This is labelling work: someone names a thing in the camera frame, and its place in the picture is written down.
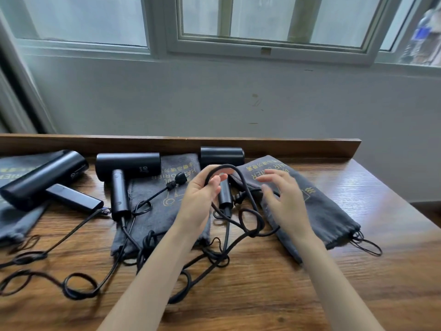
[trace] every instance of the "wall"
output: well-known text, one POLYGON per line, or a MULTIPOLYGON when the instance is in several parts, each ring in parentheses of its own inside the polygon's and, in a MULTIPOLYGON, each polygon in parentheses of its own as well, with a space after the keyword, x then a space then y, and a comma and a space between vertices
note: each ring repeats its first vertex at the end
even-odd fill
POLYGON ((441 200, 441 79, 261 61, 25 56, 67 134, 360 138, 408 201, 441 200))

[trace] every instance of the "wooden table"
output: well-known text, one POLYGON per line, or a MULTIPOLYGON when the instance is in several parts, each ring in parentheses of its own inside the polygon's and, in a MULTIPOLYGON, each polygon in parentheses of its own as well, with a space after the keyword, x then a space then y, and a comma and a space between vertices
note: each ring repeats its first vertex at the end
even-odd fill
MULTIPOLYGON (((0 155, 68 148, 99 152, 197 152, 200 145, 241 146, 249 157, 271 154, 309 178, 362 226, 367 239, 384 251, 380 258, 351 245, 330 251, 343 273, 388 331, 441 330, 441 230, 351 159, 358 140, 179 139, 149 137, 0 136, 0 155)), ((74 188, 104 199, 109 195, 91 165, 74 188)), ((52 205, 33 229, 45 249, 76 226, 83 215, 52 205)), ((110 218, 98 218, 55 249, 47 260, 26 268, 62 280, 74 271, 100 281, 112 265, 115 234, 110 218)), ((240 234, 234 226, 230 237, 240 234)), ((223 239, 224 228, 211 236, 223 239)), ((192 258, 198 251, 192 251, 192 258)), ((227 268, 215 269, 183 302, 168 306, 160 330, 329 330, 307 273, 275 236, 246 238, 230 253, 227 268)), ((2 252, 0 262, 10 259, 2 252)), ((193 276, 208 261, 191 267, 193 276)), ((0 276, 24 267, 9 267, 0 276)), ((0 297, 1 330, 95 330, 135 276, 121 266, 103 295, 71 301, 47 280, 33 278, 22 292, 0 297)), ((176 289, 182 283, 178 281, 176 289)))

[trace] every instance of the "person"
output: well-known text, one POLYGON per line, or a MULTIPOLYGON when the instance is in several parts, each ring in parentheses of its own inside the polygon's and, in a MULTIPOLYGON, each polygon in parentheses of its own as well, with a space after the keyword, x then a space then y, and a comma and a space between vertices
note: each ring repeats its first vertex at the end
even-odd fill
MULTIPOLYGON (((232 169, 216 172, 204 186, 208 173, 217 165, 205 167, 189 183, 179 213, 144 267, 104 319, 99 331, 147 330, 158 328, 168 299, 196 239, 202 233, 212 201, 217 199, 220 182, 232 169)), ((262 191, 273 216, 289 234, 303 266, 323 306, 333 330, 384 330, 328 254, 309 223, 303 195, 287 172, 266 169, 260 182, 273 182, 280 192, 277 199, 267 185, 262 191)))

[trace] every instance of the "gray fabric pouch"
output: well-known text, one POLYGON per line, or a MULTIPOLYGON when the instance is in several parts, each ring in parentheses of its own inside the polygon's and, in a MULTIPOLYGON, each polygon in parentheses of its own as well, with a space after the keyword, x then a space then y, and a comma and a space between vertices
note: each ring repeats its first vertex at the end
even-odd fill
MULTIPOLYGON (((256 178, 260 175, 264 175, 266 168, 283 170, 295 178, 303 192, 303 199, 306 204, 311 227, 315 234, 324 242, 328 250, 337 245, 349 242, 360 232, 360 224, 350 218, 348 214, 341 210, 334 201, 318 190, 308 179, 280 160, 272 156, 265 156, 238 167, 245 176, 245 181, 250 189, 261 187, 262 183, 257 181, 256 178)), ((234 173, 230 177, 232 182, 241 189, 242 183, 237 173, 234 173)), ((274 191, 278 191, 273 183, 267 183, 267 185, 274 191)), ((273 228, 276 228, 277 224, 265 200, 262 198, 259 201, 268 223, 273 228)), ((282 229, 278 230, 276 235, 288 252, 294 257, 295 261, 302 263, 302 259, 289 239, 289 236, 282 229)))
MULTIPOLYGON (((19 178, 52 159, 63 155, 64 151, 33 154, 28 156, 5 157, 0 159, 0 187, 19 178)), ((25 212, 15 209, 0 197, 0 246, 22 243, 26 234, 35 225, 49 202, 25 212)))
MULTIPOLYGON (((154 177, 132 179, 128 183, 128 192, 130 198, 130 207, 134 209, 135 206, 142 200, 146 200, 159 190, 165 187, 168 182, 175 179, 176 174, 184 172, 188 181, 194 178, 200 171, 198 155, 197 154, 179 154, 173 156, 161 157, 162 174, 154 177)), ((152 210, 137 216, 131 231, 131 235, 135 241, 142 246, 142 240, 153 230, 156 233, 167 231, 175 221, 181 206, 182 198, 184 197, 185 189, 188 182, 182 186, 177 186, 171 191, 164 191, 162 194, 155 197, 152 201, 152 210)), ((130 228, 131 221, 127 223, 127 228, 130 228)), ((111 248, 112 256, 116 255, 124 243, 125 235, 118 226, 113 239, 111 248)), ((206 246, 210 239, 210 221, 197 240, 196 244, 206 246)), ((135 257, 138 251, 130 242, 124 249, 124 257, 135 257)))

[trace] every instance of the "water bottle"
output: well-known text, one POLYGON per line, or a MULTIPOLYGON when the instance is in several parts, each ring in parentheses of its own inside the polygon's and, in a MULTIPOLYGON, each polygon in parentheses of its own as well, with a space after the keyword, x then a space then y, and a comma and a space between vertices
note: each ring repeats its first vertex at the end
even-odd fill
POLYGON ((424 43, 424 41, 430 34, 430 18, 432 17, 432 15, 433 9, 429 9, 424 13, 424 16, 422 20, 419 21, 411 41, 407 45, 403 55, 400 58, 399 62, 401 64, 412 63, 414 58, 418 55, 422 43, 424 43))

